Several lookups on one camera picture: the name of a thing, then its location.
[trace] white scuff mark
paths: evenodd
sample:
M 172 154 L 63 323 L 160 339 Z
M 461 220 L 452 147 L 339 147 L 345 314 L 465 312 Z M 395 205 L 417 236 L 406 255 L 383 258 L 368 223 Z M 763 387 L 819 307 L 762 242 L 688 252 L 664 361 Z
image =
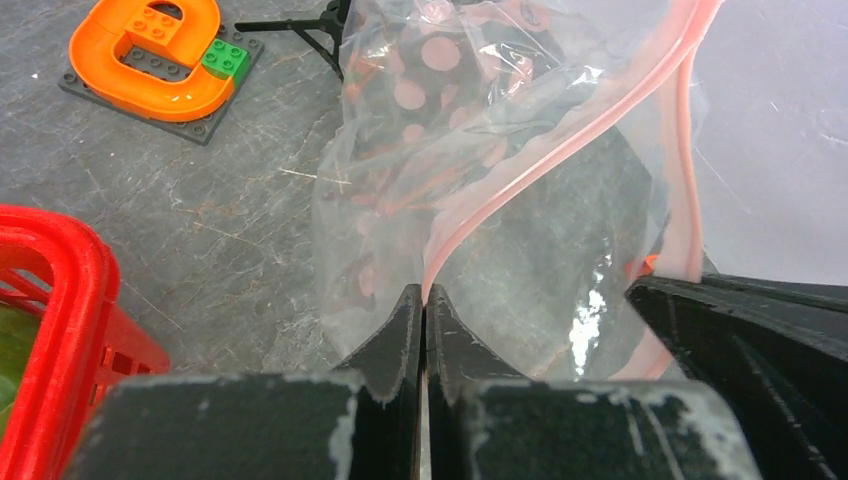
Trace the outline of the white scuff mark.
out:
M 848 140 L 843 140 L 841 138 L 834 137 L 833 135 L 827 135 L 825 133 L 820 133 L 819 136 L 827 140 L 828 142 L 839 145 L 840 147 L 848 147 Z
M 528 388 L 530 385 L 533 385 L 532 380 L 524 379 L 521 376 L 517 376 L 517 377 L 515 377 L 515 380 L 513 380 L 513 379 L 498 380 L 497 382 L 486 382 L 486 383 L 483 383 L 482 385 L 478 385 L 477 386 L 477 394 L 480 397 L 482 397 L 492 387 L 507 386 L 507 387 L 513 387 L 513 388 Z M 548 385 L 550 385 L 552 388 L 556 388 L 556 383 L 554 383 L 554 384 L 549 383 Z M 574 382 L 568 382 L 567 386 L 573 387 Z
M 356 394 L 347 400 L 347 415 L 336 419 L 336 428 L 330 434 L 330 460 L 336 464 L 336 480 L 345 480 L 353 463 L 353 432 L 356 420 Z
M 221 380 L 218 375 L 138 375 L 132 377 L 127 382 L 132 382 L 136 385 L 154 386 L 154 385 L 209 385 L 215 384 Z
M 145 410 L 147 410 L 147 409 L 142 408 L 141 409 L 142 413 L 144 413 Z M 88 428 L 90 430 L 100 428 L 101 425 L 103 425 L 103 417 L 94 417 L 90 422 L 88 422 Z
M 559 388 L 575 387 L 573 383 L 563 382 Z M 658 437 L 661 437 L 661 433 L 665 434 L 665 431 L 657 430 L 657 427 L 662 428 L 662 425 L 652 408 L 665 405 L 669 398 L 678 398 L 686 405 L 686 411 L 680 415 L 679 431 L 692 432 L 700 437 L 701 445 L 715 460 L 722 478 L 761 478 L 736 418 L 714 391 L 697 385 L 678 385 L 676 388 L 665 389 L 623 382 L 617 386 L 592 385 L 591 389 L 597 395 L 607 395 L 613 405 L 627 406 L 631 401 L 640 403 Z M 660 447 L 668 457 L 670 449 L 667 449 L 667 438 L 658 439 Z
M 470 450 L 471 450 L 471 478 L 479 480 L 483 478 L 480 473 L 480 465 L 477 462 L 477 452 L 489 441 L 489 430 L 486 428 L 486 410 L 483 408 L 483 402 L 479 399 L 474 402 L 472 414 L 469 416 L 468 422 L 470 435 Z
M 612 265 L 611 255 L 604 258 L 604 265 Z M 598 271 L 594 276 L 595 285 L 601 285 L 604 276 Z M 601 317 L 606 311 L 604 296 L 596 288 L 590 290 L 588 298 L 581 300 L 577 306 L 568 340 L 571 343 L 574 370 L 581 377 L 586 374 L 589 353 L 598 346 Z
M 668 466 L 671 468 L 671 474 L 674 477 L 674 480 L 685 480 L 686 476 L 683 475 L 683 470 L 680 469 L 680 462 L 677 461 L 677 456 L 671 449 L 671 443 L 668 441 L 668 436 L 665 434 L 665 429 L 663 429 L 662 423 L 660 423 L 660 420 L 650 407 L 646 408 L 644 411 L 645 415 L 648 417 L 648 421 L 651 422 L 651 427 L 653 427 L 654 433 L 657 434 L 657 440 L 660 442 L 660 448 L 663 451 L 666 462 L 668 462 Z
M 359 389 L 362 388 L 363 385 L 365 385 L 364 377 L 357 370 L 334 372 L 332 375 L 329 376 L 317 373 L 284 373 L 282 377 L 287 382 L 329 382 L 333 385 L 342 385 L 349 388 L 351 393 L 353 394 L 359 392 Z
M 630 432 L 630 440 L 633 442 L 633 449 L 640 457 L 645 456 L 645 443 L 642 441 L 642 432 L 639 431 L 639 425 L 636 424 L 636 417 L 633 416 L 633 406 L 628 399 L 624 403 L 625 413 L 627 414 L 627 430 Z
M 597 403 L 598 397 L 591 393 L 578 393 L 577 401 L 580 403 Z
M 103 441 L 104 435 L 100 432 L 95 433 L 91 436 L 91 439 L 88 441 L 88 444 L 92 447 L 96 447 Z
M 710 162 L 707 161 L 707 157 L 705 157 L 704 154 L 701 153 L 698 147 L 695 147 L 695 153 L 697 153 L 698 156 L 701 157 L 701 160 L 704 161 L 704 163 L 707 165 L 707 168 L 709 168 L 710 171 L 713 172 L 716 178 L 718 178 L 718 181 L 721 182 L 721 184 L 724 185 L 724 188 L 726 188 L 727 191 L 730 193 L 730 196 L 732 196 L 733 199 L 736 200 L 736 203 L 738 203 L 739 206 L 742 207 L 742 211 L 744 211 L 748 215 L 753 215 L 754 212 L 750 208 L 748 208 L 744 202 L 742 202 L 742 199 L 739 198 L 738 195 L 736 195 L 736 192 L 734 192 L 733 189 L 730 188 L 730 185 L 728 185 L 727 182 L 724 180 L 724 178 L 722 178 L 722 176 L 718 174 L 718 171 L 716 171 L 716 169 L 713 168 Z
M 418 423 L 418 437 L 421 439 L 418 480 L 433 480 L 433 461 L 430 456 L 430 395 L 426 381 L 421 382 L 418 401 L 421 404 L 421 421 Z
M 309 173 L 297 172 L 297 171 L 288 170 L 288 169 L 285 169 L 285 168 L 281 168 L 279 171 L 281 171 L 283 173 L 290 173 L 292 175 L 298 175 L 298 176 L 301 176 L 301 177 L 311 178 L 313 180 L 318 178 L 318 175 L 312 175 L 312 174 L 309 174 Z M 350 182 L 346 182 L 344 180 L 331 180 L 329 178 L 322 178 L 322 180 L 327 180 L 329 182 L 338 183 L 339 185 L 350 185 Z

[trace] pink disc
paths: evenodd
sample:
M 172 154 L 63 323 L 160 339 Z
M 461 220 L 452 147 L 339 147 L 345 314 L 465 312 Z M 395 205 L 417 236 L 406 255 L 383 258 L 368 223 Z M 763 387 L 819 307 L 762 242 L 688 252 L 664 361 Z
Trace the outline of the pink disc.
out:
M 451 114 L 451 118 L 448 120 L 448 126 L 456 128 L 466 119 L 468 119 L 468 110 L 465 107 L 459 107 Z
M 412 143 L 424 136 L 424 127 L 419 124 L 410 125 L 403 129 L 403 141 Z
M 395 86 L 395 101 L 407 110 L 418 110 L 426 99 L 424 90 L 415 82 L 402 79 Z
M 362 291 L 362 295 L 370 297 L 374 294 L 376 277 L 377 272 L 374 270 L 373 263 L 369 263 L 359 272 L 359 290 Z
M 447 37 L 433 37 L 421 47 L 424 64 L 433 70 L 447 72 L 459 65 L 459 48 Z

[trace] orange curved piece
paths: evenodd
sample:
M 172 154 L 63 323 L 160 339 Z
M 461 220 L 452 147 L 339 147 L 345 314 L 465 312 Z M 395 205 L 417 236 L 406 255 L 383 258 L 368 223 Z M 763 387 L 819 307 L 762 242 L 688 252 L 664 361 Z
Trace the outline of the orange curved piece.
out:
M 100 0 L 77 27 L 69 46 L 71 65 L 97 95 L 137 115 L 189 122 L 217 110 L 235 92 L 200 65 L 215 39 L 221 12 L 215 0 L 169 0 L 177 20 L 149 8 L 150 0 Z M 185 80 L 166 82 L 120 62 L 133 46 L 192 68 Z
M 647 257 L 645 257 L 645 261 L 642 262 L 642 268 L 639 269 L 639 273 L 637 273 L 636 276 L 644 277 L 654 273 L 654 262 L 657 260 L 658 257 L 659 255 L 648 255 Z M 627 273 L 627 276 L 630 276 L 632 268 L 633 266 L 630 263 L 624 266 L 624 271 Z

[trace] gray floor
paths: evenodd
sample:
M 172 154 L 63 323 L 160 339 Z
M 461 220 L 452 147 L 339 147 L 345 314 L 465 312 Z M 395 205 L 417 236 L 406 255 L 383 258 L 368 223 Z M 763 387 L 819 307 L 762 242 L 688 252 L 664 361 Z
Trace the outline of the gray floor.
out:
M 294 34 L 267 47 L 212 142 L 195 146 L 62 92 L 68 40 L 94 0 L 5 0 L 0 203 L 74 215 L 121 265 L 121 306 L 178 372 L 323 370 L 309 202 L 341 124 L 339 80 Z M 299 0 L 226 0 L 225 21 Z

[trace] red basket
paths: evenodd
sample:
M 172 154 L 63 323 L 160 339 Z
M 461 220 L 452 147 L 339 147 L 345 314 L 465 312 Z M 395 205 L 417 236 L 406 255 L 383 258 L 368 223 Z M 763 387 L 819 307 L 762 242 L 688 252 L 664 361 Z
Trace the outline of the red basket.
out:
M 0 205 L 0 302 L 41 317 L 0 443 L 0 479 L 58 478 L 108 388 L 168 370 L 164 350 L 115 305 L 119 288 L 115 257 L 85 224 Z

